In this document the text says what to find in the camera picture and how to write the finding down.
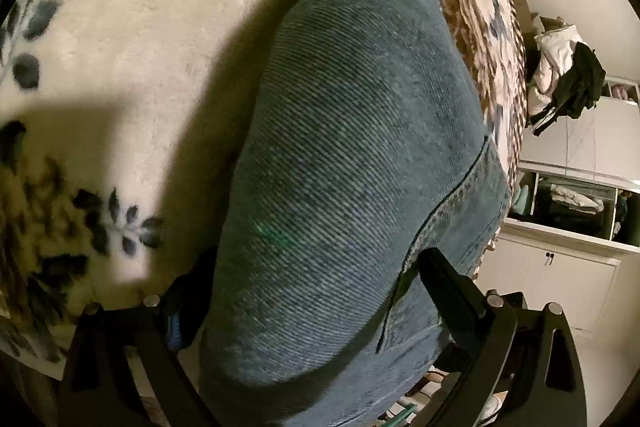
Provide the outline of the black garment on cabinet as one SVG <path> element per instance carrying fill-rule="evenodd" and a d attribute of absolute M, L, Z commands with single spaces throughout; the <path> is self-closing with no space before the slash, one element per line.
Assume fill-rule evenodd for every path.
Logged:
<path fill-rule="evenodd" d="M 578 42 L 572 67 L 560 77 L 552 92 L 551 102 L 529 118 L 533 135 L 539 136 L 560 117 L 578 119 L 584 109 L 596 106 L 600 100 L 606 72 L 585 43 Z"/>

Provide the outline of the white wardrobe cabinet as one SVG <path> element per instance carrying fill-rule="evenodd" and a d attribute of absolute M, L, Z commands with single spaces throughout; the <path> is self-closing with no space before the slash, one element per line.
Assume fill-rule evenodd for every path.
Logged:
<path fill-rule="evenodd" d="M 527 129 L 518 199 L 477 275 L 483 291 L 559 303 L 593 335 L 624 258 L 639 251 L 639 85 L 605 79 L 596 106 Z"/>

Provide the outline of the floral fleece blanket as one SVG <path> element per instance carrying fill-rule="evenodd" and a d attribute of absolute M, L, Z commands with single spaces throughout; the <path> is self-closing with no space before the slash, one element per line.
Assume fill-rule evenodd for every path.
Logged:
<path fill-rule="evenodd" d="M 295 0 L 12 0 L 1 17 L 1 349 L 60 378 L 88 303 L 162 293 L 214 247 L 260 58 Z M 513 176 L 512 0 L 439 0 Z"/>

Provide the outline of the brown cardboard box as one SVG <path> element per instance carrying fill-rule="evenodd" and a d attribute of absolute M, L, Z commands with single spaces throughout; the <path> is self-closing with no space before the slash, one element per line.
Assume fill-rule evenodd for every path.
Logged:
<path fill-rule="evenodd" d="M 536 37 L 547 31 L 563 29 L 568 23 L 562 17 L 544 17 L 529 9 L 527 0 L 512 0 L 527 51 L 536 49 Z"/>

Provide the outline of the blue denim pants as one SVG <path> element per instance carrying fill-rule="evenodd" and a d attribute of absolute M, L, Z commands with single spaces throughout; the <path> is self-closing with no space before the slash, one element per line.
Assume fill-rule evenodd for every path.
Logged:
<path fill-rule="evenodd" d="M 473 268 L 509 191 L 439 0 L 299 0 L 232 179 L 200 347 L 225 426 L 367 426 L 447 340 L 416 265 Z"/>

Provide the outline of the white jacket on cabinet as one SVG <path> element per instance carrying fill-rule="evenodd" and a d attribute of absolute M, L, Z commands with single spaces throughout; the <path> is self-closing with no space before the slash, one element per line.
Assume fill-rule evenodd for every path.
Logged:
<path fill-rule="evenodd" d="M 545 31 L 536 35 L 540 60 L 528 88 L 528 116 L 540 114 L 552 101 L 552 94 L 560 78 L 573 66 L 577 43 L 584 43 L 575 25 Z"/>

